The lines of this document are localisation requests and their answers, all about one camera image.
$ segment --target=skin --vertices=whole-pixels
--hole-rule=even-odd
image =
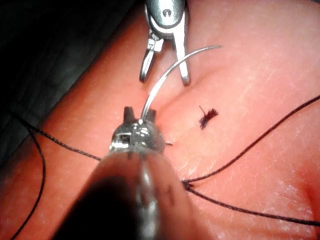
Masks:
[[[188,1],[187,51],[223,48],[188,60],[192,83],[175,70],[152,108],[167,142],[164,155],[179,179],[227,163],[289,111],[320,93],[320,5],[311,1]],[[101,51],[40,125],[64,143],[104,156],[124,106],[135,116],[159,76],[175,60],[170,43],[139,80],[148,26],[143,7]],[[201,131],[203,109],[219,115]],[[320,221],[320,103],[302,110],[237,163],[196,190],[254,211]],[[47,164],[42,198],[17,239],[49,238],[98,162],[38,136]],[[0,239],[10,238],[39,193],[41,159],[27,138],[4,170]],[[197,221],[213,239],[315,239],[320,229],[234,212],[190,195]]]

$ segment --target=pink skin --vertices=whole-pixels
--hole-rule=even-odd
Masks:
[[[311,1],[189,1],[188,52],[223,45],[188,60],[192,83],[175,70],[155,98],[156,124],[180,179],[216,170],[289,111],[320,94],[320,5]],[[104,156],[124,106],[141,113],[147,94],[175,60],[169,43],[148,82],[138,81],[148,26],[135,11],[41,129]],[[201,131],[210,108],[219,115]],[[320,221],[320,103],[277,128],[230,168],[196,183],[196,190],[234,206]],[[46,157],[42,198],[17,239],[46,239],[77,197],[97,161],[38,136]],[[42,167],[30,138],[1,180],[0,239],[10,238],[39,193]],[[190,195],[216,239],[315,239],[319,229],[234,212]]]

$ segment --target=dark background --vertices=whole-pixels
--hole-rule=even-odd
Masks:
[[[6,110],[36,126],[94,60],[134,2],[0,3],[0,168],[28,135]]]

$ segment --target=cut suture end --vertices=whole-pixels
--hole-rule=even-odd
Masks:
[[[199,106],[199,108],[203,112],[203,117],[199,120],[200,128],[201,130],[203,130],[207,126],[208,122],[218,115],[218,111],[214,108],[211,108],[211,110],[209,110],[208,113],[206,113],[201,106]]]

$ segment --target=forceps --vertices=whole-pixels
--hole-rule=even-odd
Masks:
[[[147,80],[150,67],[155,61],[155,52],[161,52],[164,40],[171,40],[177,59],[186,54],[186,31],[188,7],[185,0],[146,0],[144,4],[149,37],[140,70],[140,82]],[[190,85],[187,63],[179,65],[183,85]]]

